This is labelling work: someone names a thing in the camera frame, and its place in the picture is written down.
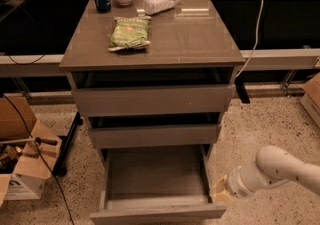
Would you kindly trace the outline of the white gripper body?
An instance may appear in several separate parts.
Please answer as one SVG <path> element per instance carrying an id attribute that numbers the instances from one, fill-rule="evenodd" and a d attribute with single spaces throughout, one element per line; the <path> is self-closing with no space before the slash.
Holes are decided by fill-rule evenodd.
<path id="1" fill-rule="evenodd" d="M 227 174 L 226 189 L 239 199 L 251 197 L 260 184 L 258 175 L 254 164 L 239 165 Z"/>

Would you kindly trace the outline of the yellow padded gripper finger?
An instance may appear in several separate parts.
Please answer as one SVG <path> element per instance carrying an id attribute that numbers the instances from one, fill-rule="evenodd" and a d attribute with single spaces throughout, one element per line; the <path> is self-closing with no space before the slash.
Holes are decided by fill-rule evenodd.
<path id="1" fill-rule="evenodd" d="M 226 186 L 227 176 L 221 177 L 211 188 L 210 196 L 213 200 L 217 202 L 223 202 L 226 204 L 231 204 L 233 197 L 231 193 L 227 190 Z"/>

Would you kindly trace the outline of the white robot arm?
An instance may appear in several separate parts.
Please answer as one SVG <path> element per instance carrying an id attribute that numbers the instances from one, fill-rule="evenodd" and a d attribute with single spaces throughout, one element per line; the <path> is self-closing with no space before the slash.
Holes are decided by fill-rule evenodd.
<path id="1" fill-rule="evenodd" d="M 210 189 L 211 197 L 231 203 L 245 199 L 259 190 L 298 183 L 320 195 L 320 167 L 305 163 L 277 146 L 263 146 L 251 163 L 238 165 L 220 178 Z"/>

